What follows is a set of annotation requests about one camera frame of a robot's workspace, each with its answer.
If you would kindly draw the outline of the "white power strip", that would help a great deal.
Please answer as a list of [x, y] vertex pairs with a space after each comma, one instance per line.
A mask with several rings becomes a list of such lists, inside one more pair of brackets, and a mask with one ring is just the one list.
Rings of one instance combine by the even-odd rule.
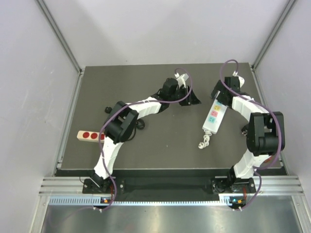
[[210, 138], [218, 132], [220, 124], [224, 118], [227, 107], [221, 104], [217, 99], [214, 100], [212, 107], [202, 126], [204, 131], [203, 141], [199, 143], [198, 148], [204, 149], [209, 145]]

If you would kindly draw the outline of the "black plug adapter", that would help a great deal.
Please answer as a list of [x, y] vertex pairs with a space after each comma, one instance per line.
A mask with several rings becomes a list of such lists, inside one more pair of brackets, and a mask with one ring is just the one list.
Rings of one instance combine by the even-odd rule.
[[241, 132], [244, 136], [247, 136], [249, 125], [246, 124], [242, 127]]

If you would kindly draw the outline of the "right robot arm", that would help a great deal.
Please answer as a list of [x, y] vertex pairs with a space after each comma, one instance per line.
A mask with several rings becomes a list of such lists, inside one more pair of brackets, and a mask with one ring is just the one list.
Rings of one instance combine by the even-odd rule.
[[246, 131], [246, 152], [227, 173], [227, 178], [212, 179], [215, 193], [238, 192], [250, 186], [253, 175], [268, 158], [278, 157], [285, 148], [284, 116], [272, 112], [261, 103], [241, 92], [242, 78], [225, 77], [215, 85], [211, 97], [217, 104], [240, 113], [248, 123]]

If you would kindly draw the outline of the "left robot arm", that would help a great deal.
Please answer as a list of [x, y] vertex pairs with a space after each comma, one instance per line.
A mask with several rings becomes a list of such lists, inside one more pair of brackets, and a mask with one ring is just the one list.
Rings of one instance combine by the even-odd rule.
[[112, 185], [116, 186], [112, 177], [114, 163], [121, 146], [129, 140], [136, 128], [137, 120], [159, 114], [172, 103], [181, 106], [200, 104], [193, 93], [192, 84], [192, 78], [183, 74], [178, 78], [168, 78], [161, 89], [145, 100], [117, 102], [100, 129], [99, 136], [104, 136], [103, 140], [99, 139], [100, 157], [90, 178], [84, 181], [83, 193], [106, 193]]

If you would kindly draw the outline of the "red cube plug adapter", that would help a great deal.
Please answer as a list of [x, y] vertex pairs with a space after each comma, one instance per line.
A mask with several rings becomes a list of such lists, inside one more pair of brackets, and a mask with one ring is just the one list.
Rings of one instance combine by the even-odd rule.
[[271, 161], [271, 159], [272, 159], [272, 156], [270, 156], [269, 158], [267, 158], [267, 159], [264, 161], [264, 163], [269, 163], [269, 162]]

